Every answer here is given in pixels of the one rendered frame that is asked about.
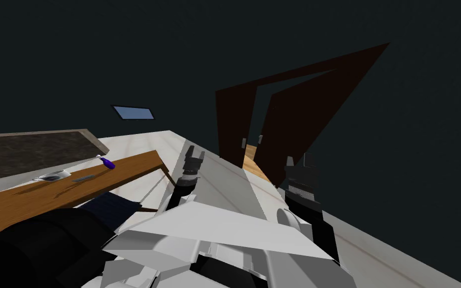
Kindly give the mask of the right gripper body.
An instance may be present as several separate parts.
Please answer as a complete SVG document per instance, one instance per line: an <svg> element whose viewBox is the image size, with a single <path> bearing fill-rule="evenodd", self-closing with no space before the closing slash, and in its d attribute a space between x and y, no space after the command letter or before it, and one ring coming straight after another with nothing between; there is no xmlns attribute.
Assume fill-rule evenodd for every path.
<svg viewBox="0 0 461 288"><path fill-rule="evenodd" d="M288 191L304 199L315 201L317 169L315 166L285 166Z"/></svg>

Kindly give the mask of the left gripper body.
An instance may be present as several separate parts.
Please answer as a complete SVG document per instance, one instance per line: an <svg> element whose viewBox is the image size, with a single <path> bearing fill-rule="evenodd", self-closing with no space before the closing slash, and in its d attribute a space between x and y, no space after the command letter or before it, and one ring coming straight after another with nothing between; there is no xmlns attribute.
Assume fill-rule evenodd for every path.
<svg viewBox="0 0 461 288"><path fill-rule="evenodd" d="M203 163L203 158L185 157L181 179L196 179Z"/></svg>

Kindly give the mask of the dark brown door leaf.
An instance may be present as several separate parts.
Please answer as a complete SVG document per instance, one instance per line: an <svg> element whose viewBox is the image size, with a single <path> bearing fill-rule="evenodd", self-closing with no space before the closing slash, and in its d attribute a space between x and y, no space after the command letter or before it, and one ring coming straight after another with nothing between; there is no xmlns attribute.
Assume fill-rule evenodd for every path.
<svg viewBox="0 0 461 288"><path fill-rule="evenodd" d="M265 84L269 96L255 163L278 187L286 179L288 157L299 159L339 109L337 69Z"/></svg>

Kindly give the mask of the pale blue window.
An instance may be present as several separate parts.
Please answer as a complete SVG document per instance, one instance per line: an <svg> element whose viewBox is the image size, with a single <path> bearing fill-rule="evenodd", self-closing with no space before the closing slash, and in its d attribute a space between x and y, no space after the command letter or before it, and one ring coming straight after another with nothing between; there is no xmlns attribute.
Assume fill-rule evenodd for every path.
<svg viewBox="0 0 461 288"><path fill-rule="evenodd" d="M111 105L122 120L154 120L155 117L149 108L135 106Z"/></svg>

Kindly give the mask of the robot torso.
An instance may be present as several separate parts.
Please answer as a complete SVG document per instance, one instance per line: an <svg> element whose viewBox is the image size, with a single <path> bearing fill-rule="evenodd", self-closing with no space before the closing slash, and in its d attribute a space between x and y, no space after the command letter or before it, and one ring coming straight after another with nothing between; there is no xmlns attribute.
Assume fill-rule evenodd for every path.
<svg viewBox="0 0 461 288"><path fill-rule="evenodd" d="M196 201L121 229L81 288L357 288L287 209L277 222Z"/></svg>

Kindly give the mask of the blue bottle with white cap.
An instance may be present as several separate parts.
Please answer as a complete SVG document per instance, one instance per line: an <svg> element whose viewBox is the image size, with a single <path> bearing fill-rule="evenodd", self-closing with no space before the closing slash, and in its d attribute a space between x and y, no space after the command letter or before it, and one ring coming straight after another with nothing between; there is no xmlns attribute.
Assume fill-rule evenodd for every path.
<svg viewBox="0 0 461 288"><path fill-rule="evenodd" d="M111 161L109 161L108 159L102 157L100 154L98 154L96 157L97 157L99 160L101 160L102 164L103 164L106 168L108 168L109 170L112 170L112 169L114 169L114 168L116 167L115 164L113 164L113 163L112 163Z"/></svg>

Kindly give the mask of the dark blue chair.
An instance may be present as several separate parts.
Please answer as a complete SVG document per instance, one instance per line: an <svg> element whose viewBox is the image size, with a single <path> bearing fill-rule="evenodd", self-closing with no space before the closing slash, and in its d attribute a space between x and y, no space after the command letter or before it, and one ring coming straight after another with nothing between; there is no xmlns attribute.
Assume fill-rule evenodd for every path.
<svg viewBox="0 0 461 288"><path fill-rule="evenodd" d="M93 213L110 230L116 231L134 213L142 208L142 205L140 202L130 201L120 195L106 192L87 201L78 208Z"/></svg>

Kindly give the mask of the silver grey bowl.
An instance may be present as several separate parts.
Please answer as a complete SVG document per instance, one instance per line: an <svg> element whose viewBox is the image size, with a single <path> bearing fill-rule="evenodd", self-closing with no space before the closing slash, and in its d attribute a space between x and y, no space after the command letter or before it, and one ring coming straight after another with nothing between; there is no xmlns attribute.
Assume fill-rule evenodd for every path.
<svg viewBox="0 0 461 288"><path fill-rule="evenodd" d="M66 170L59 170L47 174L43 174L39 177L35 177L32 181L46 181L46 182L55 182L71 176L71 173Z"/></svg>

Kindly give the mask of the dark grey flat slab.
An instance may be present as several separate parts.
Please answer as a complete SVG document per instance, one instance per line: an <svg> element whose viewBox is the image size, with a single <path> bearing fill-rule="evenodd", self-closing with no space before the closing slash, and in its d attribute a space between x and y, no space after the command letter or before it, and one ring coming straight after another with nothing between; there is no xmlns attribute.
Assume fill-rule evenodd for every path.
<svg viewBox="0 0 461 288"><path fill-rule="evenodd" d="M87 129L0 134L0 179L91 160L109 151Z"/></svg>

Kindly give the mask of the brown wooden table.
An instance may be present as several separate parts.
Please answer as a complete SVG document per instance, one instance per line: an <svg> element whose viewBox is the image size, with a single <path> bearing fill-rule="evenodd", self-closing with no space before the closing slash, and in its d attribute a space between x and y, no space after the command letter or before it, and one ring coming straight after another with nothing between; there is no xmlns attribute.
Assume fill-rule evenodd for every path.
<svg viewBox="0 0 461 288"><path fill-rule="evenodd" d="M118 159L114 164L114 169L101 164L55 182L37 181L0 191L0 231L47 211L78 206L157 170L175 183L155 150ZM88 175L95 178L72 182Z"/></svg>

